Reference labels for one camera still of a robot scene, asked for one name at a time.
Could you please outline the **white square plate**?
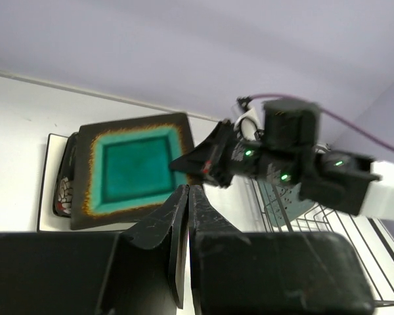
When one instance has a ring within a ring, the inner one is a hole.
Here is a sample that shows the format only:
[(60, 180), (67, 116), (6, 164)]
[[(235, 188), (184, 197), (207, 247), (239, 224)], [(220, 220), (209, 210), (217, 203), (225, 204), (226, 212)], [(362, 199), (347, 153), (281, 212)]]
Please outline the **white square plate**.
[(66, 147), (68, 137), (49, 134), (43, 168), (39, 210), (37, 216), (38, 232), (72, 232), (70, 219), (58, 217), (53, 213), (53, 196), (57, 171)]

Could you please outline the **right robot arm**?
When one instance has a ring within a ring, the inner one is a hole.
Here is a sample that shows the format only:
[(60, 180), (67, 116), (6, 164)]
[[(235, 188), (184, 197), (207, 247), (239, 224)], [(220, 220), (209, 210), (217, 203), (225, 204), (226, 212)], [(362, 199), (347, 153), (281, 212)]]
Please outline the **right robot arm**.
[(299, 187), (312, 200), (349, 215), (394, 221), (394, 163), (331, 150), (317, 140), (325, 109), (283, 94), (258, 94), (264, 128), (247, 139), (240, 123), (220, 121), (193, 151), (170, 163), (173, 171), (226, 188), (234, 176), (285, 188)]

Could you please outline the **black floral square plate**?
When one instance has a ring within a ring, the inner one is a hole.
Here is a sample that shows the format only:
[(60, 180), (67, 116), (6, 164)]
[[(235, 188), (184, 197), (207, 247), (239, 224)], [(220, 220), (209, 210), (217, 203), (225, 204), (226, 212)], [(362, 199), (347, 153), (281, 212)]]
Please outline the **black floral square plate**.
[(70, 217), (72, 209), (72, 181), (63, 177), (56, 184), (53, 213), (59, 217)]

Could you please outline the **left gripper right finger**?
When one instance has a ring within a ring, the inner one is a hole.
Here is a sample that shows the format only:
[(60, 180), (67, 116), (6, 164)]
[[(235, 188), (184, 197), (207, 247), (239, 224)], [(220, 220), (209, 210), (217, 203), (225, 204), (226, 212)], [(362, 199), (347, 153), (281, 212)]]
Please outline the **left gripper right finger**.
[(209, 202), (204, 189), (193, 185), (188, 193), (188, 235), (190, 250), (190, 286), (195, 314), (202, 314), (200, 306), (200, 266), (197, 257), (196, 235), (199, 232), (240, 232)]

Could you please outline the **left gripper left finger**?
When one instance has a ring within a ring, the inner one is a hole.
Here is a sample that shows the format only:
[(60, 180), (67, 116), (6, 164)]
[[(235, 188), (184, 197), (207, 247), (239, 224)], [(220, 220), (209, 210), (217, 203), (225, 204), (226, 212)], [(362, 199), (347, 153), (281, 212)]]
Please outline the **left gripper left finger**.
[(120, 308), (183, 307), (189, 186), (120, 235)]

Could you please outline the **light blue rectangular plate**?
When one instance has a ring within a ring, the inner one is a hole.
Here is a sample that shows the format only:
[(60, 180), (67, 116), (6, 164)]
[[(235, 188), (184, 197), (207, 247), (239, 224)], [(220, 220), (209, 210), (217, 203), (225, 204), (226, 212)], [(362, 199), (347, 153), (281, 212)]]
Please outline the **light blue rectangular plate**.
[(296, 219), (311, 210), (316, 203), (312, 200), (299, 199), (301, 185), (281, 187), (266, 182), (257, 182), (262, 210), (266, 214), (269, 224), (280, 232), (294, 231)]

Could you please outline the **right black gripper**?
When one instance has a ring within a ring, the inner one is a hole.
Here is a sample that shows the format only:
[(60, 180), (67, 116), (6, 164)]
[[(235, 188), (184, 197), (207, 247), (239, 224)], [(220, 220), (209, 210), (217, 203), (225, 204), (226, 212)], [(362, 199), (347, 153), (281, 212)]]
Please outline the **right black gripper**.
[(245, 139), (243, 132), (226, 119), (197, 147), (170, 162), (169, 168), (206, 184), (227, 188), (235, 175), (256, 177), (261, 153), (258, 139)]

